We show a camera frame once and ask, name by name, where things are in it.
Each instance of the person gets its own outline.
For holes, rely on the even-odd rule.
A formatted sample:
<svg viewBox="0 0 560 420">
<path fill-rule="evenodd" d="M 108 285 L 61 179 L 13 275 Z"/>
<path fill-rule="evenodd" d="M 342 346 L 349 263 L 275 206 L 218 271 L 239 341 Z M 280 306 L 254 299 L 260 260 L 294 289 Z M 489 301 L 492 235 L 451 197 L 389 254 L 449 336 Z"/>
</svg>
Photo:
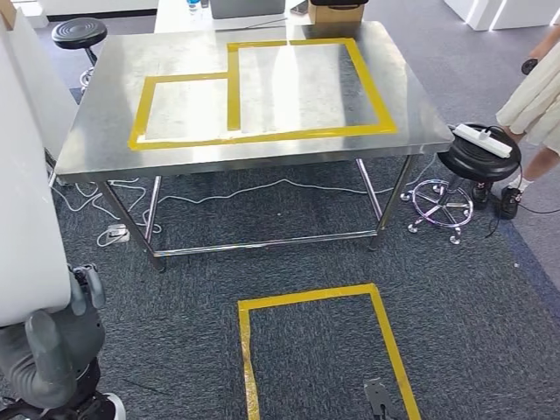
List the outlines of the person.
<svg viewBox="0 0 560 420">
<path fill-rule="evenodd" d="M 502 190 L 496 207 L 503 219 L 517 215 L 523 192 L 533 182 L 560 163 L 560 26 L 555 26 L 531 52 L 538 64 L 522 82 L 496 119 L 516 143 L 526 137 L 530 143 L 542 144 L 536 156 L 521 174 Z M 472 189 L 475 208 L 485 207 L 490 183 L 478 183 Z"/>
</svg>

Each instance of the stool base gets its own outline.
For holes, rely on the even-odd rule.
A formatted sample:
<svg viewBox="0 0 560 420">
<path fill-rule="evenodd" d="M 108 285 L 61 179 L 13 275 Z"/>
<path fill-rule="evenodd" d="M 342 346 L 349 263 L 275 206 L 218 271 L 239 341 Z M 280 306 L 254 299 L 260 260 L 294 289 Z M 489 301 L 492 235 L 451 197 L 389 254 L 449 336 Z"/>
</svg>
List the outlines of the stool base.
<svg viewBox="0 0 560 420">
<path fill-rule="evenodd" d="M 91 79 L 92 74 L 93 67 L 89 67 L 89 69 L 86 70 L 80 76 L 80 84 L 82 85 L 82 94 L 85 92 L 86 88 L 88 88 L 88 85 L 89 85 L 89 81 Z"/>
<path fill-rule="evenodd" d="M 463 179 L 459 177 L 454 177 L 450 182 L 442 179 L 428 179 L 420 182 L 414 190 L 401 194 L 402 201 L 412 199 L 414 209 L 420 215 L 420 218 L 414 223 L 408 225 L 409 232 L 417 233 L 418 225 L 423 221 L 427 221 L 432 225 L 454 229 L 455 233 L 450 237 L 449 241 L 455 245 L 460 243 L 461 226 L 469 223 L 473 215 L 472 200 L 466 192 L 459 188 L 462 182 Z M 438 196 L 433 197 L 433 193 L 430 196 L 429 193 L 430 189 L 437 193 Z M 461 215 L 451 213 L 457 209 L 463 209 Z M 440 211 L 445 216 L 445 221 L 436 218 Z"/>
</svg>

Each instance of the laptop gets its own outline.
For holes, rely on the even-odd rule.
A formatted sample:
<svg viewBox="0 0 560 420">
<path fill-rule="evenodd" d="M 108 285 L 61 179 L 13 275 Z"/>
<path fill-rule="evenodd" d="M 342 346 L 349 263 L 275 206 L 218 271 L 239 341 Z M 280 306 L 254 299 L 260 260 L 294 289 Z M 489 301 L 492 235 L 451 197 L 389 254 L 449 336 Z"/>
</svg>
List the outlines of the laptop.
<svg viewBox="0 0 560 420">
<path fill-rule="evenodd" d="M 210 0 L 210 8 L 214 19 L 277 15 L 285 11 L 286 0 Z"/>
</svg>

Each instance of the cardboard box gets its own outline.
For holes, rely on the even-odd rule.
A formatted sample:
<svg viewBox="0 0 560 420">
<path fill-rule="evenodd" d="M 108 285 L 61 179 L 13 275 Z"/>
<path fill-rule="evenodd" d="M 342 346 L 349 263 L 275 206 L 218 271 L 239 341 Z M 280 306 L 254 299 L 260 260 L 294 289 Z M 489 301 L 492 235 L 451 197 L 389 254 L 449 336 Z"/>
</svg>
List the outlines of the cardboard box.
<svg viewBox="0 0 560 420">
<path fill-rule="evenodd" d="M 16 9 L 11 0 L 0 0 L 0 16 L 8 31 L 14 29 L 16 23 Z"/>
<path fill-rule="evenodd" d="M 309 0 L 309 17 L 312 24 L 334 22 L 362 22 L 365 4 L 340 6 L 315 6 Z"/>
</svg>

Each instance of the water bottle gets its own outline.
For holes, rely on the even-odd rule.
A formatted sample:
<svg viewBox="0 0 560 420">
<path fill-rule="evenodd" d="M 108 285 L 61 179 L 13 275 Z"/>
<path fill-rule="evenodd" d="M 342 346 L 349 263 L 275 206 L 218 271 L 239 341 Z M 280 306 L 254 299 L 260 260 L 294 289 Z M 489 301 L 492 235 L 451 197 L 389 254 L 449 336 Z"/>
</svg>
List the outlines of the water bottle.
<svg viewBox="0 0 560 420">
<path fill-rule="evenodd" d="M 200 0 L 187 0 L 187 3 L 192 15 L 198 15 L 202 12 L 202 6 L 200 5 Z"/>
</svg>

